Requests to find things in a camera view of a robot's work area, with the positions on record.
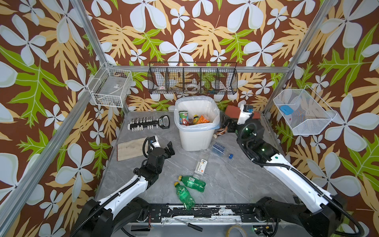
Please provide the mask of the crushed blue label water bottle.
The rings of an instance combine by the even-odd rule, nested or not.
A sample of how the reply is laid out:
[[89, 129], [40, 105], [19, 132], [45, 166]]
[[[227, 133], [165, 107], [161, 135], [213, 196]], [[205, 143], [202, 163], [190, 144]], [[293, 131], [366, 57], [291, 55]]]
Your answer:
[[228, 150], [228, 148], [218, 142], [213, 143], [210, 148], [211, 151], [219, 157], [226, 158], [228, 160], [232, 160], [234, 158], [234, 155]]

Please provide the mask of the orange juice label bottle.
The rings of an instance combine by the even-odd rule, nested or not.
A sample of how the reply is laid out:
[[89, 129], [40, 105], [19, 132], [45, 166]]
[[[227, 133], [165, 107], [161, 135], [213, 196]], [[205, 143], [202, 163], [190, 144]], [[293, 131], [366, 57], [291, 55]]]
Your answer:
[[210, 123], [210, 119], [206, 115], [201, 115], [195, 124]]

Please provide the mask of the small white label bottle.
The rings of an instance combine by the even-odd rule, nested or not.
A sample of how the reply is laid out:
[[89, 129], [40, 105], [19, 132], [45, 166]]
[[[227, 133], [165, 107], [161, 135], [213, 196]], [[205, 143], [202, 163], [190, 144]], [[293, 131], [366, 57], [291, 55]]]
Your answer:
[[196, 167], [195, 167], [195, 171], [194, 171], [194, 173], [195, 173], [196, 175], [203, 176], [203, 175], [204, 175], [204, 172], [205, 172], [205, 170], [206, 170], [206, 167], [207, 167], [207, 163], [208, 163], [207, 160], [201, 159], [201, 160], [197, 163], [197, 165], [196, 165]]

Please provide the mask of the lime green label bottle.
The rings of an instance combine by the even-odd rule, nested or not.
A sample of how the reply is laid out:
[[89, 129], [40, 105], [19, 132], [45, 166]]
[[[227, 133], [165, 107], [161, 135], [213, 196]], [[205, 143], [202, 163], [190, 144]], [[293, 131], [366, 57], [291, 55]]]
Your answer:
[[199, 121], [199, 116], [198, 115], [194, 115], [192, 124], [197, 124], [198, 121]]

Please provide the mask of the red label colourful bottle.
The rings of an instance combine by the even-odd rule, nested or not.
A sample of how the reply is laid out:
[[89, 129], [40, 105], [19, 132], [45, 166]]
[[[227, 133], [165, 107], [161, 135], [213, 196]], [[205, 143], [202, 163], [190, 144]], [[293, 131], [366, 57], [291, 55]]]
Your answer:
[[181, 125], [185, 125], [185, 126], [190, 125], [189, 112], [188, 111], [179, 111], [179, 123]]

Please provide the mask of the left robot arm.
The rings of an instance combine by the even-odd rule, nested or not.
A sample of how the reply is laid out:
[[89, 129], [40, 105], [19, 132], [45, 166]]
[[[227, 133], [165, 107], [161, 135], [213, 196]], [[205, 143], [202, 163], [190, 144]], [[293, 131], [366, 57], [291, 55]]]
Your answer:
[[158, 180], [165, 160], [175, 151], [171, 141], [162, 148], [157, 136], [146, 138], [142, 149], [146, 159], [140, 168], [134, 169], [132, 179], [99, 201], [89, 200], [71, 230], [71, 237], [110, 237], [149, 207], [138, 196]]

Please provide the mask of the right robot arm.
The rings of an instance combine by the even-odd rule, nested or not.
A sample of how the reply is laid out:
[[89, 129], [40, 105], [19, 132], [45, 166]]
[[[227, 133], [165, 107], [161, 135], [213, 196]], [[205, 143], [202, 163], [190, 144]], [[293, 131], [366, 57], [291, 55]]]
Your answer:
[[256, 202], [256, 218], [261, 221], [284, 220], [303, 227], [313, 237], [362, 237], [364, 228], [344, 210], [346, 202], [322, 189], [293, 167], [280, 152], [263, 140], [264, 127], [249, 116], [244, 122], [223, 115], [222, 128], [237, 135], [242, 152], [254, 164], [278, 178], [300, 200], [300, 204], [279, 202], [263, 197]]

